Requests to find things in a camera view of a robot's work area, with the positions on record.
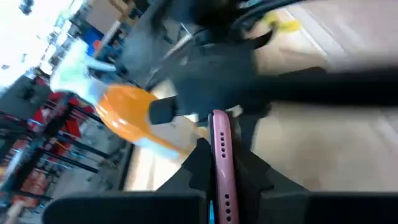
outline metal bar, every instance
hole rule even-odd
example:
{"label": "metal bar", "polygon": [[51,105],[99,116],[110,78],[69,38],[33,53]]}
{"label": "metal bar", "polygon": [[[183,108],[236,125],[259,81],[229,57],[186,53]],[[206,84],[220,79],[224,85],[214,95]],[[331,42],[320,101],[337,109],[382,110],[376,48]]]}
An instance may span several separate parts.
{"label": "metal bar", "polygon": [[56,116],[59,114],[60,110],[61,110],[64,106],[68,105],[69,100],[72,99],[74,96],[75,96],[75,94],[73,94],[73,93],[65,93],[65,95],[63,95],[63,96],[61,97],[61,99],[59,100],[59,102],[55,105],[55,108],[51,111],[51,113],[49,114],[49,116],[46,118],[47,121],[53,120],[54,117],[56,117]]}
{"label": "metal bar", "polygon": [[37,199],[37,200],[49,201],[49,200],[53,199],[53,198],[48,197],[48,196],[32,194],[32,193],[21,191],[21,190],[12,190],[12,191],[10,191],[10,193],[14,194],[14,195],[24,196],[24,197],[30,197],[30,198]]}
{"label": "metal bar", "polygon": [[[43,189],[43,196],[50,195],[50,194],[49,194],[49,190],[50,190],[50,187],[53,186],[54,179],[59,180],[60,177],[57,176],[57,175],[52,175],[51,173],[48,173],[48,175],[45,175],[45,178],[46,178],[47,180],[49,180],[49,182],[47,183],[47,185],[46,185],[45,188]],[[43,204],[43,203],[45,203],[45,202],[43,202],[42,200],[38,200],[37,203],[38,203],[38,204]]]}
{"label": "metal bar", "polygon": [[187,32],[187,34],[192,35],[192,33],[187,29],[187,27],[185,27],[185,25],[183,23],[180,23],[180,25]]}
{"label": "metal bar", "polygon": [[118,178],[116,179],[116,183],[114,184],[115,188],[113,190],[124,190],[124,185],[126,184],[126,177],[129,173],[130,162],[133,152],[134,145],[131,144],[124,153],[124,157],[121,161],[121,164],[119,165],[121,168],[121,172],[118,174]]}
{"label": "metal bar", "polygon": [[109,155],[107,153],[101,152],[101,151],[99,151],[99,150],[97,150],[97,149],[95,149],[93,147],[89,147],[89,146],[87,146],[87,145],[85,145],[83,143],[80,143],[80,142],[70,138],[69,136],[63,136],[61,134],[56,134],[55,137],[58,140],[60,140],[60,141],[65,141],[65,142],[70,143],[70,144],[72,144],[72,145],[74,145],[74,146],[76,146],[76,147],[78,147],[80,149],[89,151],[89,152],[94,153],[96,155],[99,155],[99,156],[101,156],[103,158],[108,158],[109,157]]}
{"label": "metal bar", "polygon": [[101,118],[99,118],[99,117],[97,117],[97,116],[95,116],[95,115],[93,115],[91,113],[87,113],[85,110],[83,110],[79,106],[75,106],[75,109],[78,110],[79,112],[83,113],[84,115],[90,117],[91,119],[93,119],[93,120],[95,120],[95,121],[97,121],[97,122],[99,122],[101,124],[104,124],[103,121],[101,120]]}
{"label": "metal bar", "polygon": [[39,161],[39,159],[43,156],[42,151],[35,150],[33,155],[30,157],[30,160],[27,161],[25,164],[23,164],[18,170],[17,168],[14,168],[14,170],[17,170],[15,174],[11,175],[10,178],[6,178],[7,181],[12,182],[11,183],[11,190],[19,190],[21,187],[24,185],[25,180],[28,178],[34,167],[36,166],[36,163]]}
{"label": "metal bar", "polygon": [[58,131],[65,125],[65,122],[69,119],[69,116],[73,110],[73,105],[67,104],[66,110],[60,117],[52,118],[48,125],[44,129],[44,134],[48,138],[54,137]]}
{"label": "metal bar", "polygon": [[4,161],[9,154],[12,146],[18,141],[18,139],[8,139],[0,146],[0,161]]}
{"label": "metal bar", "polygon": [[51,157],[54,157],[56,159],[59,159],[59,160],[61,160],[63,162],[67,162],[67,163],[69,163],[71,165],[77,166],[79,168],[85,169],[85,170],[93,172],[93,173],[97,173],[98,172],[98,169],[95,169],[94,167],[88,166],[86,164],[79,163],[77,161],[74,161],[73,159],[69,159],[69,158],[66,158],[66,157],[63,157],[63,156],[59,156],[57,154],[54,154],[52,152],[48,152],[48,151],[43,150],[43,149],[40,149],[40,150],[42,150],[44,152],[44,154],[46,154],[48,156],[51,156]]}
{"label": "metal bar", "polygon": [[[46,107],[50,108],[50,109],[54,109],[55,108],[56,103],[54,103],[51,100],[48,100],[46,102]],[[71,118],[75,118],[75,119],[86,119],[85,117],[83,117],[83,115],[78,114],[77,111],[72,111],[72,114],[70,115]]]}
{"label": "metal bar", "polygon": [[162,59],[170,57],[175,51],[181,49],[190,39],[192,35],[190,33],[185,34],[178,42],[163,56]]}

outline wooden floor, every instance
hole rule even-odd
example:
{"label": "wooden floor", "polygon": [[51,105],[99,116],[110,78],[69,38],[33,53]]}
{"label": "wooden floor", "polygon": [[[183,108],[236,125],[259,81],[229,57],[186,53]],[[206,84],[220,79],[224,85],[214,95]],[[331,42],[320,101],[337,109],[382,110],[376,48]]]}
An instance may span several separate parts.
{"label": "wooden floor", "polygon": [[[282,20],[289,12],[278,11]],[[256,27],[251,35],[267,29]],[[278,35],[256,53],[262,75],[311,66],[328,59],[305,30]],[[172,95],[169,84],[159,90]],[[398,113],[274,104],[257,125],[252,150],[310,190],[398,190]],[[136,151],[126,190],[154,190],[179,168],[148,149]]]}

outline black cable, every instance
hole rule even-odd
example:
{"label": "black cable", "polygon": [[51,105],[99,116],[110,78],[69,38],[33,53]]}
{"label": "black cable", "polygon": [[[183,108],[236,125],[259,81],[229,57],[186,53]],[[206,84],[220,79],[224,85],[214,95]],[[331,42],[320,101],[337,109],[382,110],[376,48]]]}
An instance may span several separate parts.
{"label": "black cable", "polygon": [[300,2],[303,0],[277,0],[277,1],[264,1],[261,3],[257,3],[249,8],[247,8],[245,13],[242,16],[239,16],[231,25],[231,29],[237,29],[240,25],[250,19],[253,16],[258,14],[265,14],[271,10],[277,9],[279,7],[287,6],[289,4],[293,4],[296,2]]}

